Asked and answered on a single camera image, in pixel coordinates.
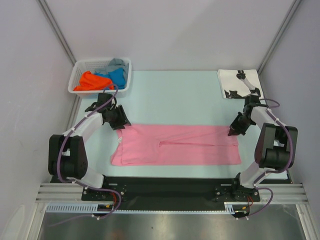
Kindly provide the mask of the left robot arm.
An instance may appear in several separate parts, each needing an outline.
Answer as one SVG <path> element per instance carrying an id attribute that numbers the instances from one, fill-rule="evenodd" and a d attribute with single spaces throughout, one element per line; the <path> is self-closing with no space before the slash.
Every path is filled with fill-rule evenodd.
<path id="1" fill-rule="evenodd" d="M 116 95 L 99 93 L 97 101 L 86 110 L 84 117 L 62 134 L 49 139 L 48 172 L 62 183 L 75 182 L 93 190 L 100 200 L 105 200 L 115 190 L 106 184 L 106 176 L 89 167 L 85 144 L 93 133 L 105 123 L 113 131 L 130 126 L 124 108 L 117 104 Z"/>

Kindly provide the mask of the aluminium frame rail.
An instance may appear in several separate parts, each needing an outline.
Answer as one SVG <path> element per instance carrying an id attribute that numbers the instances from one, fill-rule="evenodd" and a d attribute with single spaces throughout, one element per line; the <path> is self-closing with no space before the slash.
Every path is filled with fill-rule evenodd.
<path id="1" fill-rule="evenodd" d="M 36 203 L 78 203 L 82 201 L 83 187 L 73 183 L 42 183 Z"/>

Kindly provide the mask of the folded white printed t shirt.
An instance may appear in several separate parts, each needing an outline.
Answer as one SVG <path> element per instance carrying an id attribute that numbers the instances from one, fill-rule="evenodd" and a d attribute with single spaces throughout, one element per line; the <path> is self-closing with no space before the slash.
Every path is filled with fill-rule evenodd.
<path id="1" fill-rule="evenodd" d="M 217 77 L 224 99 L 244 99 L 249 95 L 264 98 L 258 72 L 255 69 L 219 69 Z"/>

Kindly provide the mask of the blue t shirt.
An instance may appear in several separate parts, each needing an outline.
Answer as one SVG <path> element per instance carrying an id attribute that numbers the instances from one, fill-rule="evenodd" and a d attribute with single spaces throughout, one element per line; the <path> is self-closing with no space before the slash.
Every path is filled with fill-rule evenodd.
<path id="1" fill-rule="evenodd" d="M 107 74 L 102 74 L 95 72 L 94 73 L 96 76 L 103 77 L 103 78 L 108 78 L 110 79 L 114 84 L 118 86 L 120 90 L 123 90 L 126 86 L 127 80 L 124 77 L 124 70 L 122 68 L 118 68 L 114 71 L 111 71 Z"/>

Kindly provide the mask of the grey t shirt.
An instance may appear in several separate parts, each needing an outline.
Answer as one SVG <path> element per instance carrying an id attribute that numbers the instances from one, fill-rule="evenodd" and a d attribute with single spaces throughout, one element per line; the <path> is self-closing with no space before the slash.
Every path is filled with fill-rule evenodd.
<path id="1" fill-rule="evenodd" d="M 129 64 L 125 63 L 120 58 L 113 58 L 107 66 L 96 68 L 94 70 L 95 73 L 107 75 L 117 69 L 123 69 L 123 74 L 126 75 L 129 71 Z"/>

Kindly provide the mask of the orange t shirt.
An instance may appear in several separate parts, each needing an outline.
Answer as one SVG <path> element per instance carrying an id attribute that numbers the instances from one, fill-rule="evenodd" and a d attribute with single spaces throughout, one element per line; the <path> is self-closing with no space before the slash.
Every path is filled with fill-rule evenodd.
<path id="1" fill-rule="evenodd" d="M 109 78 L 97 76 L 90 71 L 86 71 L 79 79 L 79 83 L 73 91 L 100 91 L 114 90 L 115 86 Z"/>

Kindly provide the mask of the pink t shirt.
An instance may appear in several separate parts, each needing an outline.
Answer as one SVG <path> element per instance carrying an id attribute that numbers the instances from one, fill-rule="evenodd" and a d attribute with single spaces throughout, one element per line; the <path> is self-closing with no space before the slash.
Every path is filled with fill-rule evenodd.
<path id="1" fill-rule="evenodd" d="M 239 143 L 228 126 L 133 124 L 117 130 L 114 166 L 239 165 Z"/>

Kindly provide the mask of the white perforated plastic basket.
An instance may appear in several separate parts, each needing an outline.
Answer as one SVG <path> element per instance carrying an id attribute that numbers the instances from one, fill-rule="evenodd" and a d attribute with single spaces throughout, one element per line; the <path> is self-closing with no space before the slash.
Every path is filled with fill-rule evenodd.
<path id="1" fill-rule="evenodd" d="M 79 97 L 97 96 L 110 83 L 119 87 L 118 98 L 127 95 L 131 83 L 132 61 L 129 58 L 100 57 L 75 63 L 68 91 Z"/>

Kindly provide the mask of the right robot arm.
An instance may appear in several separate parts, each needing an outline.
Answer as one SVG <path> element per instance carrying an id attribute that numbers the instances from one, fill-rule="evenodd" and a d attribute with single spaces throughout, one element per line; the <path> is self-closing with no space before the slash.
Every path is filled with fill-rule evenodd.
<path id="1" fill-rule="evenodd" d="M 250 126 L 258 126 L 260 134 L 254 150 L 254 162 L 232 180 L 230 196 L 242 202 L 259 194 L 258 184 L 270 174 L 280 174 L 295 160 L 298 129 L 284 124 L 271 107 L 261 103 L 257 95 L 244 99 L 244 108 L 229 126 L 229 136 L 245 135 Z"/>

